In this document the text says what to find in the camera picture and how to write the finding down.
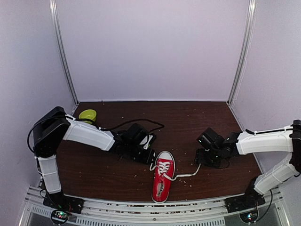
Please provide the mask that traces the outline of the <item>red canvas sneaker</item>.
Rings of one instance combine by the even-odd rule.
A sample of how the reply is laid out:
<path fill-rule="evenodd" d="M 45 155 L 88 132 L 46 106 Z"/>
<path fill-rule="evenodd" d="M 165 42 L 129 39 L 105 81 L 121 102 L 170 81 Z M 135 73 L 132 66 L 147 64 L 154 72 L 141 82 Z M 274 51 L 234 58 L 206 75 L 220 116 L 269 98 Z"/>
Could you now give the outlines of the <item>red canvas sneaker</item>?
<path fill-rule="evenodd" d="M 152 200 L 155 203 L 163 203 L 168 199 L 175 172 L 175 161 L 172 154 L 168 151 L 160 152 L 154 163 L 150 165 L 150 171 L 154 171 Z"/>

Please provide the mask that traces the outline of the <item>white shoelace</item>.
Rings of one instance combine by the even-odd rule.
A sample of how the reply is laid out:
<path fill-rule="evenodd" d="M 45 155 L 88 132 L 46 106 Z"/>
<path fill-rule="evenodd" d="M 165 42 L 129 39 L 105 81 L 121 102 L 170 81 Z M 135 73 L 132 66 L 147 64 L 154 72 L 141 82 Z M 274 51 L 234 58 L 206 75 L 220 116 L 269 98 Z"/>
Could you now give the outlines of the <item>white shoelace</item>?
<path fill-rule="evenodd" d="M 174 178 L 173 177 L 170 177 L 167 175 L 167 172 L 170 170 L 170 167 L 171 166 L 174 166 L 174 162 L 171 162 L 171 161 L 157 161 L 157 163 L 154 165 L 153 163 L 150 165 L 150 171 L 154 171 L 155 169 L 158 170 L 158 175 L 159 176 L 162 176 L 170 181 L 175 181 L 177 178 L 186 178 L 186 177 L 192 177 L 192 176 L 195 176 L 200 167 L 201 167 L 201 164 L 198 165 L 196 171 L 192 174 L 179 174 L 179 175 L 176 175 Z"/>

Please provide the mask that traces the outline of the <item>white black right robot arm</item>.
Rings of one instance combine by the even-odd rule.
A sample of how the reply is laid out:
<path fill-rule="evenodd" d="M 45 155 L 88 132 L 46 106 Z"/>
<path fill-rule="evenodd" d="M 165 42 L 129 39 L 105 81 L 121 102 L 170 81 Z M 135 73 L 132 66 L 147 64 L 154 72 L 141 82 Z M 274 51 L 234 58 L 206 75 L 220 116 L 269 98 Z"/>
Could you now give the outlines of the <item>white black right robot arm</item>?
<path fill-rule="evenodd" d="M 272 169 L 250 181 L 245 200 L 257 200 L 270 189 L 301 174 L 301 121 L 272 130 L 232 132 L 226 138 L 207 128 L 198 138 L 196 164 L 220 168 L 223 160 L 251 153 L 287 152 L 287 156 Z"/>

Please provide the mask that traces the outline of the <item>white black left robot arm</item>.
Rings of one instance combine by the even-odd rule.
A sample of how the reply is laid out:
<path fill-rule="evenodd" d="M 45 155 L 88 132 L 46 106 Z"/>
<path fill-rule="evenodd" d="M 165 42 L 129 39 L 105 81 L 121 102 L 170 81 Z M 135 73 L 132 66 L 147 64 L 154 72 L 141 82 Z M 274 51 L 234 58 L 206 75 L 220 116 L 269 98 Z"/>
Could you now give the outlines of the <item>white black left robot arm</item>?
<path fill-rule="evenodd" d="M 65 205 L 58 167 L 57 149 L 63 140 L 96 147 L 102 151 L 128 156 L 131 160 L 150 164 L 156 156 L 151 148 L 156 135 L 134 121 L 126 130 L 104 129 L 90 119 L 76 119 L 60 106 L 53 108 L 36 122 L 29 132 L 33 137 L 31 151 L 37 159 L 46 193 L 58 206 Z"/>

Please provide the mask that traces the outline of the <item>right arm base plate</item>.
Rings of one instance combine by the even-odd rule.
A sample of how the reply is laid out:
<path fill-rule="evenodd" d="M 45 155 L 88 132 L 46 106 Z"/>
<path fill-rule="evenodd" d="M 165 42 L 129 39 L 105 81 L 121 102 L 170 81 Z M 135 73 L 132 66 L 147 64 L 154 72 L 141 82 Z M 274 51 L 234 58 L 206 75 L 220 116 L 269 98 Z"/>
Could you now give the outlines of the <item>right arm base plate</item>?
<path fill-rule="evenodd" d="M 254 197 L 245 194 L 226 198 L 224 201 L 228 213 L 256 209 L 258 206 L 266 203 L 263 196 Z"/>

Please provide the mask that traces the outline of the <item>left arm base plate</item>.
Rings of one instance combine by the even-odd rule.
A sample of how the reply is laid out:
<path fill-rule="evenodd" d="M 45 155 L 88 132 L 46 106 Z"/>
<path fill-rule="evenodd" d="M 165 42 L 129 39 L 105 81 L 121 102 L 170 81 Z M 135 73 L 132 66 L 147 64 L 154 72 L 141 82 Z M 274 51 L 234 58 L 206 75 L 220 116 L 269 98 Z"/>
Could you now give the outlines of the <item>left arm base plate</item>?
<path fill-rule="evenodd" d="M 83 204 L 83 199 L 66 196 L 63 193 L 46 194 L 43 201 L 44 206 L 76 214 L 81 214 Z"/>

